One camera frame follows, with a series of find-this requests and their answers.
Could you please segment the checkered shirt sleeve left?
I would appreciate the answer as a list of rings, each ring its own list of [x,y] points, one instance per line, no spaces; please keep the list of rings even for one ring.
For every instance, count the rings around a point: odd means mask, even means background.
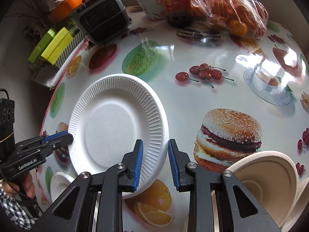
[[[9,231],[29,231],[39,218],[31,218],[17,203],[4,191],[1,181],[1,220],[4,229]]]

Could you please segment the beige paper bowl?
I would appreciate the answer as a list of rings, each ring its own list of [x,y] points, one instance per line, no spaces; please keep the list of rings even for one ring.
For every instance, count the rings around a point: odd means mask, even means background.
[[[278,151],[261,151],[229,168],[282,227],[296,204],[299,180],[293,160]]]
[[[297,198],[296,198],[296,204],[288,216],[285,224],[282,226],[281,231],[286,232],[289,231],[293,225],[296,224],[296,221],[300,218],[302,215],[303,211],[306,208],[306,205],[308,204],[308,182],[309,179],[308,177],[301,181],[299,183],[299,188],[297,190]]]

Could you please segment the grey side shelf board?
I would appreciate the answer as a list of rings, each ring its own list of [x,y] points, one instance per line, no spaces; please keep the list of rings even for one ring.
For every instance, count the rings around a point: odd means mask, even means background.
[[[64,64],[61,68],[58,68],[49,64],[44,64],[43,66],[36,65],[30,80],[50,90],[54,90],[67,66],[68,64]]]

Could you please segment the fruit print tablecloth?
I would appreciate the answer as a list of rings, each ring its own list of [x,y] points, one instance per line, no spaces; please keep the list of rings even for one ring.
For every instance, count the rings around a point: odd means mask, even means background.
[[[65,61],[43,134],[68,131],[78,99],[94,82],[128,74],[158,95],[169,140],[191,161],[223,171],[256,152],[278,151],[293,160],[299,183],[308,177],[308,146],[298,147],[308,128],[308,63],[285,28],[270,23],[263,38],[245,40],[200,23],[176,29],[143,13],[130,17],[121,35],[95,46],[84,39]],[[69,147],[55,150],[36,172],[44,207],[52,203],[50,183],[57,172],[79,175]],[[183,231],[189,201],[189,193],[173,184],[167,153],[152,185],[123,198],[123,230]]]

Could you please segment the grey portable heater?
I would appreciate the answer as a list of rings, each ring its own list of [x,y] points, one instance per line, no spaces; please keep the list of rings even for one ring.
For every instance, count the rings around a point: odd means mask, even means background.
[[[109,41],[126,30],[130,23],[121,0],[82,0],[72,18],[94,44]]]

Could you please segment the lime green box upper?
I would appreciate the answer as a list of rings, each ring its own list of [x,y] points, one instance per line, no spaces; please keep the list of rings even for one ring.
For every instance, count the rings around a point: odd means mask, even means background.
[[[57,30],[55,28],[50,28],[47,33],[41,38],[39,43],[35,46],[34,50],[30,54],[28,61],[30,63],[34,63],[43,53],[43,51],[47,48],[47,46],[54,39]]]

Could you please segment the white paper plate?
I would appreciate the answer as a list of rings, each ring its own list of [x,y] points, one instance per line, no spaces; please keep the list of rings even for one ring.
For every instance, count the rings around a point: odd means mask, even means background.
[[[169,126],[165,109],[155,91],[128,74],[103,77],[78,99],[69,123],[73,136],[69,155],[77,174],[94,175],[121,162],[143,141],[143,163],[135,193],[145,191],[158,177],[166,160]]]
[[[74,178],[63,172],[57,172],[53,175],[50,183],[51,199],[54,202],[61,193],[74,181]]]

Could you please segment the lime green box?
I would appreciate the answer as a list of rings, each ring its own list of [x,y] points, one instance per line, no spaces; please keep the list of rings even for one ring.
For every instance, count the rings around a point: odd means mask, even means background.
[[[51,64],[55,64],[58,57],[72,40],[72,35],[66,28],[63,27],[41,54],[42,59],[48,61]]]
[[[47,48],[47,46],[54,39],[57,30],[55,28],[50,28],[47,33],[41,38],[39,43],[35,46],[34,50],[30,54],[28,61],[30,63],[34,63],[43,53],[43,51]]]

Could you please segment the white yogurt tub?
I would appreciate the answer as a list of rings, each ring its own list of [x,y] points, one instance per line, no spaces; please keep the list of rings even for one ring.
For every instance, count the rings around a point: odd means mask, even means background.
[[[151,20],[164,20],[166,17],[163,0],[136,0],[146,17]]]

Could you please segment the plastic bag of oranges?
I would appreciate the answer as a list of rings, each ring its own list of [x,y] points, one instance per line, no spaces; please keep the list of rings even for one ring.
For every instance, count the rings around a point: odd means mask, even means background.
[[[193,12],[208,26],[236,37],[265,35],[269,14],[258,0],[191,0]]]

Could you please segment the lime green box lower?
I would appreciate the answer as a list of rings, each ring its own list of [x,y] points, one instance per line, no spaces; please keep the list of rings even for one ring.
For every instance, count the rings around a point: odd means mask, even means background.
[[[55,64],[58,57],[72,40],[72,35],[66,28],[63,27],[41,54],[42,59],[48,61],[51,64]]]

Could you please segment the orange box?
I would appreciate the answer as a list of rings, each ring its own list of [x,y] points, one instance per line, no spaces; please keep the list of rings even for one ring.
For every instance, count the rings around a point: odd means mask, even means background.
[[[64,0],[48,15],[48,20],[55,25],[65,19],[82,3],[83,0]]]

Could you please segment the striped black white box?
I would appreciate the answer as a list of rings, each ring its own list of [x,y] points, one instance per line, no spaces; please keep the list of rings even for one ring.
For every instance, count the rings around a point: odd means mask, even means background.
[[[85,34],[81,31],[73,38],[73,40],[66,46],[66,48],[61,52],[61,55],[57,58],[55,62],[55,66],[57,68],[61,68],[65,61],[68,59],[70,54],[74,51],[74,49],[84,41]]]

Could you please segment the red label sauce jar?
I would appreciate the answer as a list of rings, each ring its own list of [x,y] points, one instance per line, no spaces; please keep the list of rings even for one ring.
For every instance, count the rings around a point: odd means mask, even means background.
[[[163,0],[167,23],[175,28],[185,28],[194,21],[191,0]]]

